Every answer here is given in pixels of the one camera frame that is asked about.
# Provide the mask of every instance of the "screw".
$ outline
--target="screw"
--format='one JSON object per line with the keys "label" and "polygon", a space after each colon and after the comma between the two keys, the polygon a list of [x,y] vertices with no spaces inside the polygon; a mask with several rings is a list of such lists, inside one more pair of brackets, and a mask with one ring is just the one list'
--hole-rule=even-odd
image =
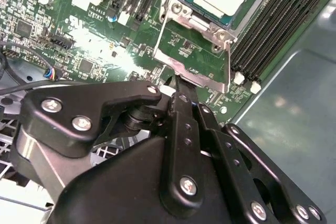
{"label": "screw", "polygon": [[314,215],[315,218],[317,218],[318,220],[321,220],[321,216],[314,208],[308,207],[308,209],[311,212],[311,214]]}
{"label": "screw", "polygon": [[220,40],[224,40],[225,39],[225,32],[221,31],[217,34],[217,38]]}
{"label": "screw", "polygon": [[266,220],[266,212],[264,208],[259,204],[258,202],[253,201],[251,203],[251,208],[253,213],[260,219],[260,220]]}
{"label": "screw", "polygon": [[210,113],[210,110],[209,110],[206,106],[203,106],[203,111],[204,111],[205,113]]}
{"label": "screw", "polygon": [[175,14],[179,14],[182,11],[182,9],[183,9],[183,7],[179,3],[175,3],[175,4],[172,5],[172,11]]}
{"label": "screw", "polygon": [[297,205],[297,206],[296,206],[296,210],[298,211],[299,215],[300,215],[303,219],[305,219],[305,220],[308,220],[308,219],[309,219],[308,213],[307,213],[307,211],[303,208],[303,206]]}
{"label": "screw", "polygon": [[42,109],[50,113],[57,113],[62,109],[62,104],[54,99],[46,99],[41,104]]}
{"label": "screw", "polygon": [[221,114],[226,114],[227,112],[227,107],[221,107],[221,109],[219,110]]}
{"label": "screw", "polygon": [[151,93],[153,93],[153,94],[156,94],[156,93],[157,93],[156,88],[153,87],[153,86],[148,86],[147,89],[148,89],[149,92],[151,92]]}
{"label": "screw", "polygon": [[196,194],[197,192],[197,188],[195,183],[187,178],[187,177],[182,177],[180,180],[180,187],[182,189],[182,191],[184,191],[186,194],[193,196]]}
{"label": "screw", "polygon": [[72,125],[78,131],[88,131],[92,126],[90,120],[84,116],[78,116],[74,118]]}
{"label": "screw", "polygon": [[236,127],[231,126],[231,130],[232,130],[234,133],[239,134],[239,130],[238,130]]}

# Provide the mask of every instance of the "integrated circuit chip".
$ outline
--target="integrated circuit chip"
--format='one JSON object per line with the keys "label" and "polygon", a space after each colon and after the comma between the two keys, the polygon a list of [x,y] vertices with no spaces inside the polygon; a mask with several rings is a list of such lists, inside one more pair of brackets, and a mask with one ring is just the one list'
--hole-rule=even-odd
{"label": "integrated circuit chip", "polygon": [[122,37],[120,40],[120,43],[124,44],[124,46],[128,46],[130,42],[131,42],[130,39],[125,37]]}
{"label": "integrated circuit chip", "polygon": [[89,73],[91,72],[92,67],[93,63],[83,59],[79,64],[78,70],[83,73]]}
{"label": "integrated circuit chip", "polygon": [[29,38],[32,29],[33,29],[32,25],[23,22],[22,20],[19,20],[15,29],[15,33],[23,37]]}

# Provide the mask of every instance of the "cable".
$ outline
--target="cable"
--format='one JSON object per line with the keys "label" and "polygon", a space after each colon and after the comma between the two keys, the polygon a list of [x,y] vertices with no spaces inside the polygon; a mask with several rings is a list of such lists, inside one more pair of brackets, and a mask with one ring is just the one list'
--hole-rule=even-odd
{"label": "cable", "polygon": [[24,85],[19,85],[16,87],[11,87],[7,89],[1,89],[0,90],[0,95],[6,95],[22,90],[28,90],[28,89],[33,89],[33,88],[38,88],[42,86],[50,86],[50,85],[84,85],[86,83],[84,82],[79,82],[79,81],[66,81],[66,80],[59,80],[57,82],[53,82],[50,80],[43,80],[43,81],[35,81],[35,82],[30,82],[26,83]]}
{"label": "cable", "polygon": [[1,68],[0,68],[0,80],[2,79],[2,76],[4,76],[6,67],[8,65],[6,57],[0,53],[0,61],[1,61]]}
{"label": "cable", "polygon": [[9,42],[9,41],[0,41],[0,46],[7,46],[7,47],[13,46],[13,47],[18,47],[18,48],[21,48],[23,50],[26,50],[26,51],[30,52],[32,55],[35,55],[40,60],[42,60],[47,65],[48,68],[50,68],[50,69],[54,68],[45,58],[43,58],[40,54],[38,54],[36,51],[30,49],[29,47],[26,47],[26,46],[21,45],[19,43]]}

